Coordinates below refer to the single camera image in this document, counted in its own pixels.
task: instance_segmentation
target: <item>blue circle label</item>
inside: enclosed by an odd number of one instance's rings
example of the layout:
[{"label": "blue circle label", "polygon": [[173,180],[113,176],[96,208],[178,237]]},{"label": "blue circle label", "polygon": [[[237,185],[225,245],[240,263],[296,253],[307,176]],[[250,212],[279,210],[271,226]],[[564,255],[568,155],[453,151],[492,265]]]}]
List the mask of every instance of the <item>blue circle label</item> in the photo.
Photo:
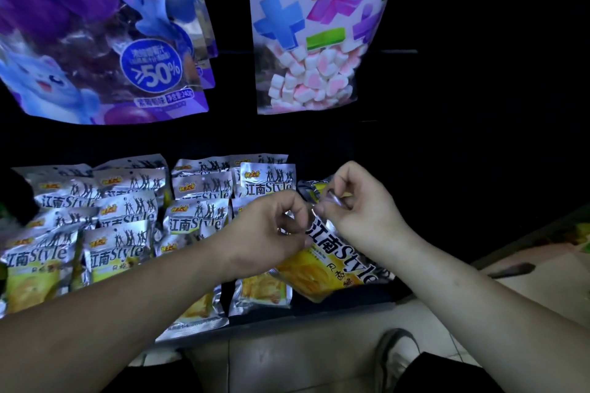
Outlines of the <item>blue circle label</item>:
[{"label": "blue circle label", "polygon": [[121,53],[123,74],[149,93],[168,91],[180,83],[182,61],[176,50],[160,39],[138,39]]},{"label": "blue circle label", "polygon": [[172,23],[172,26],[176,30],[178,30],[178,32],[180,32],[182,39],[184,40],[185,44],[187,45],[187,48],[189,49],[189,51],[191,52],[191,57],[195,57],[195,47],[192,44],[191,37],[188,35],[188,33],[185,31],[185,29],[182,28],[180,25]]}]

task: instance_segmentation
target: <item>hand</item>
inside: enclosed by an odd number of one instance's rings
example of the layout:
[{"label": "hand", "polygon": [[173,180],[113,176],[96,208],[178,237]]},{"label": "hand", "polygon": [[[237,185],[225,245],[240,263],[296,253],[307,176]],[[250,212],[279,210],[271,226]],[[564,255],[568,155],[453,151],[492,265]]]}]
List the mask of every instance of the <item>hand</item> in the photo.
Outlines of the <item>hand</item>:
[{"label": "hand", "polygon": [[[284,214],[288,210],[295,219]],[[309,247],[313,240],[305,234],[308,222],[307,204],[292,189],[249,203],[236,219],[212,236],[212,245],[225,261],[225,280],[260,275]],[[292,234],[280,233],[279,228]]]},{"label": "hand", "polygon": [[[327,200],[329,189],[350,210]],[[343,197],[346,192],[352,196]],[[352,161],[336,171],[314,211],[329,219],[350,244],[373,259],[379,247],[395,235],[411,232],[383,184]]]}]

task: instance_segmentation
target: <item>person's left arm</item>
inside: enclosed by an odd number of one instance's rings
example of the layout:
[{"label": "person's left arm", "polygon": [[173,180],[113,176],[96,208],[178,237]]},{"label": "person's left arm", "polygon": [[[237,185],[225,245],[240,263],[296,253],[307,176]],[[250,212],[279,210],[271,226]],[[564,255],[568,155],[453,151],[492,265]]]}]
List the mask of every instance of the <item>person's left arm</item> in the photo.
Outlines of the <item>person's left arm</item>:
[{"label": "person's left arm", "polygon": [[302,250],[307,221],[295,191],[264,196],[198,244],[7,315],[0,320],[4,390],[100,391],[214,286],[260,274]]}]

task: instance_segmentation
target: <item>cartoon eye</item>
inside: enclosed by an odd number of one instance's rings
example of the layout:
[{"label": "cartoon eye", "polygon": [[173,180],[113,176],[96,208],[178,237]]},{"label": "cartoon eye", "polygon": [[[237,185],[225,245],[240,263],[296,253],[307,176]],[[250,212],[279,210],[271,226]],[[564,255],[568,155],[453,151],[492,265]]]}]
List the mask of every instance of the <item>cartoon eye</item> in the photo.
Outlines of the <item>cartoon eye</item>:
[{"label": "cartoon eye", "polygon": [[58,84],[60,86],[64,85],[64,82],[61,79],[59,79],[58,77],[53,76],[53,75],[49,76],[49,81],[54,82],[55,84]]}]

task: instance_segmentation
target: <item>green rectangle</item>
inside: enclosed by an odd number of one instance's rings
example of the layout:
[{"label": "green rectangle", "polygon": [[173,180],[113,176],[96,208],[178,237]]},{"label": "green rectangle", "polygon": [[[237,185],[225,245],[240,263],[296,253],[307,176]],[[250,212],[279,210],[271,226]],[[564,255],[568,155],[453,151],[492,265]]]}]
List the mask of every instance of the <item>green rectangle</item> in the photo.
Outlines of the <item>green rectangle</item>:
[{"label": "green rectangle", "polygon": [[307,36],[307,50],[318,49],[320,47],[328,47],[328,45],[339,44],[346,39],[346,30],[344,27],[326,30],[325,32]]}]

